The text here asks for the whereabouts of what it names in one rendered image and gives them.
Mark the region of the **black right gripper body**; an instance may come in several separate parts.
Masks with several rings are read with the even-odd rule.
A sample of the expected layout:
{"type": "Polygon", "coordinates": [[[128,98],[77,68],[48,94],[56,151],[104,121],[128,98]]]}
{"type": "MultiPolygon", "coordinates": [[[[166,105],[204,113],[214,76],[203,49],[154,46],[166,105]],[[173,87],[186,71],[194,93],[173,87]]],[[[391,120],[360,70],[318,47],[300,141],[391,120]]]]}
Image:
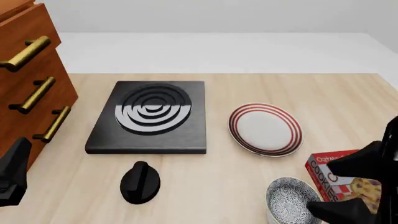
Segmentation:
{"type": "Polygon", "coordinates": [[[386,126],[379,154],[377,179],[382,194],[377,215],[380,224],[398,224],[398,116],[386,126]]]}

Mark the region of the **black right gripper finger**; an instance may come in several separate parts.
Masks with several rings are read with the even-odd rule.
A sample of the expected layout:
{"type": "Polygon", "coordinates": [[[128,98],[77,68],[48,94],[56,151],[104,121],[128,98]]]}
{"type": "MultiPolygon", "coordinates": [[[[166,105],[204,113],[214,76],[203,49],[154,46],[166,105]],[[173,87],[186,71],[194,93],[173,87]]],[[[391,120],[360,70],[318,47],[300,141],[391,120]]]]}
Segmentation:
{"type": "Polygon", "coordinates": [[[381,180],[381,141],[373,141],[348,156],[327,164],[333,175],[381,180]]]}
{"type": "Polygon", "coordinates": [[[309,202],[310,213],[329,224],[376,224],[377,218],[360,198],[340,202],[309,202]]]}

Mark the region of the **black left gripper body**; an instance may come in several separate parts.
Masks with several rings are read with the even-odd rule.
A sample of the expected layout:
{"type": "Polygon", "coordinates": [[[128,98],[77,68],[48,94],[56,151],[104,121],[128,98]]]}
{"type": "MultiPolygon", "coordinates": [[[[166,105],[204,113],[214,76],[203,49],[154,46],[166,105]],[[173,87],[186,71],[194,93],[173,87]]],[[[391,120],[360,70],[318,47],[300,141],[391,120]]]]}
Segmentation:
{"type": "Polygon", "coordinates": [[[27,181],[0,179],[0,207],[17,206],[27,190],[27,181]]]}

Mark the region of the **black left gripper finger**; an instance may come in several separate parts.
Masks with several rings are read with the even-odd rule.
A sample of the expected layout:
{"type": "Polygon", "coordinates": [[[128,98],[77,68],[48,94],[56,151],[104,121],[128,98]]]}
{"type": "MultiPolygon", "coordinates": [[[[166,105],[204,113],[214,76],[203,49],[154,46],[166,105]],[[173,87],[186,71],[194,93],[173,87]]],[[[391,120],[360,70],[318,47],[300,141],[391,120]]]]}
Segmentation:
{"type": "Polygon", "coordinates": [[[0,158],[0,180],[27,188],[27,165],[32,143],[27,138],[17,139],[0,158]]]}

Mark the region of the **black patterned bowl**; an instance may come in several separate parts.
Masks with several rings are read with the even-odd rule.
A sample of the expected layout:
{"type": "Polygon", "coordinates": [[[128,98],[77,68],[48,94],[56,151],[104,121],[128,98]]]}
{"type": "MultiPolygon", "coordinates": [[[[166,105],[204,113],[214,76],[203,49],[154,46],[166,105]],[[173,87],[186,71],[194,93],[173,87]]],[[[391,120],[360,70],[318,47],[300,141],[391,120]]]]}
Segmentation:
{"type": "Polygon", "coordinates": [[[316,190],[293,177],[281,177],[266,190],[268,224],[322,224],[307,208],[309,202],[320,202],[316,190]]]}

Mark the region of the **flat black stove plate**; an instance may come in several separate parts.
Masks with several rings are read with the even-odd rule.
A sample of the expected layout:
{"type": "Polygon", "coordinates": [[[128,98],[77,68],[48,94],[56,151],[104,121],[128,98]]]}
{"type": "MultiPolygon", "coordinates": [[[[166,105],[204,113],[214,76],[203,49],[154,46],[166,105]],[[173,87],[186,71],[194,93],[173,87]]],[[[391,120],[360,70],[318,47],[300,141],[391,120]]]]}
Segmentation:
{"type": "Polygon", "coordinates": [[[88,154],[206,154],[203,81],[116,82],[88,154]]]}

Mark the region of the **white plate with red rings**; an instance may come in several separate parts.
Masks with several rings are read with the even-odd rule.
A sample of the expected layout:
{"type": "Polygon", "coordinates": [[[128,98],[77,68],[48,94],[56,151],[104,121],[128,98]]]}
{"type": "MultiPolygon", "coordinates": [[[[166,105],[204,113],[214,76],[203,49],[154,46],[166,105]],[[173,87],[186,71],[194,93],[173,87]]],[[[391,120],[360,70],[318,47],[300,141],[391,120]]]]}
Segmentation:
{"type": "Polygon", "coordinates": [[[228,118],[232,138],[260,156],[282,157],[297,152],[304,139],[299,121],[288,111],[266,103],[248,103],[228,118]]]}

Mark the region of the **wooden drawer, smallest front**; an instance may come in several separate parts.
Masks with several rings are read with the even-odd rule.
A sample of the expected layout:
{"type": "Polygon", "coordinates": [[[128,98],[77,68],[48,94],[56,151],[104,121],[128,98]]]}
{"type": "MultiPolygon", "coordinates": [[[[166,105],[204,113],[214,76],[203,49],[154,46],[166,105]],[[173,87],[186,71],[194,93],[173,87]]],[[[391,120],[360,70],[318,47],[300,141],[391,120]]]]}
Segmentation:
{"type": "Polygon", "coordinates": [[[9,104],[0,106],[0,157],[19,138],[27,138],[32,147],[27,167],[31,167],[46,144],[39,139],[32,139],[34,134],[43,134],[57,115],[52,110],[60,110],[64,106],[72,108],[78,99],[77,95],[44,96],[28,114],[10,110],[9,104]]]}

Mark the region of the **red cookie box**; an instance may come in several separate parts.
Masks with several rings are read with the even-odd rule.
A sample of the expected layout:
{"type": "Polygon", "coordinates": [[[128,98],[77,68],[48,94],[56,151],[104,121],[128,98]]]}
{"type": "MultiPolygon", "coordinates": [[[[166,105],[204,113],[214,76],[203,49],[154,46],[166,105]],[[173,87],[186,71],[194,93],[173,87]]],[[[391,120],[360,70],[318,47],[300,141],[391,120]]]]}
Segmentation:
{"type": "Polygon", "coordinates": [[[311,154],[305,168],[326,202],[347,201],[360,198],[371,213],[376,214],[381,198],[381,183],[359,177],[333,175],[327,164],[333,160],[353,154],[352,151],[320,152],[311,154]]]}

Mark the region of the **wooden cabinet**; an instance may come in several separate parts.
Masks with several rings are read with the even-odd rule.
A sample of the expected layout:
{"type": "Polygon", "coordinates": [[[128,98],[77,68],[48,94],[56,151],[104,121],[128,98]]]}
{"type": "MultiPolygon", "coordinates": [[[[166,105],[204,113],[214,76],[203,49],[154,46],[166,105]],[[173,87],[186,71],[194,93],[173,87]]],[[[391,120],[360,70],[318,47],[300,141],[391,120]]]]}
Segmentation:
{"type": "Polygon", "coordinates": [[[0,157],[27,138],[33,164],[76,102],[60,43],[44,4],[0,0],[0,157]]]}

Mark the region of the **wooden drawer, medium front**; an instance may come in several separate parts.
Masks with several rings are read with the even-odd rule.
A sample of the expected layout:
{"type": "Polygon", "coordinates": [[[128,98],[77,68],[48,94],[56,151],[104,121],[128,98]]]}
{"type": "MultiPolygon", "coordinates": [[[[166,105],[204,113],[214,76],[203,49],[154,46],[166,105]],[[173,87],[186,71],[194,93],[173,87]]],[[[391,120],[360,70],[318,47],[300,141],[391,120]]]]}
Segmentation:
{"type": "Polygon", "coordinates": [[[77,95],[57,52],[51,52],[24,72],[0,75],[0,106],[21,104],[37,88],[34,80],[54,77],[56,82],[44,96],[77,95]]]}

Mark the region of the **round black stove knob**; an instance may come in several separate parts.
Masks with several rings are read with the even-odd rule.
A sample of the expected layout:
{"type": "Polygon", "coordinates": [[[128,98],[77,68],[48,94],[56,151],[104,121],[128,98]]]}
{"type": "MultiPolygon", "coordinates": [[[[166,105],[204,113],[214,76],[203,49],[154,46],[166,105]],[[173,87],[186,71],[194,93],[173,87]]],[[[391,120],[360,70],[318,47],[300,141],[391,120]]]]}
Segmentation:
{"type": "Polygon", "coordinates": [[[133,205],[151,201],[160,190],[159,173],[147,162],[138,161],[122,177],[120,191],[124,200],[133,205]]]}

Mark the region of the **wooden drawer, largest front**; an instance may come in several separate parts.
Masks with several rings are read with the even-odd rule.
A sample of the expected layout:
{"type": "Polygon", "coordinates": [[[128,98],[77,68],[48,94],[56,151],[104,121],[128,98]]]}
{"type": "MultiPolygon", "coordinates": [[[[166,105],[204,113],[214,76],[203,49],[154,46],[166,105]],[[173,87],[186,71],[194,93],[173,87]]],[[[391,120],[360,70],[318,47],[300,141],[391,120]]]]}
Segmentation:
{"type": "Polygon", "coordinates": [[[0,75],[17,74],[24,72],[28,68],[32,68],[40,59],[53,52],[61,43],[60,37],[44,4],[33,5],[12,18],[1,22],[0,61],[9,60],[25,49],[26,40],[36,40],[42,36],[49,37],[51,40],[49,46],[24,65],[18,72],[9,72],[6,68],[0,68],[0,75]]]}

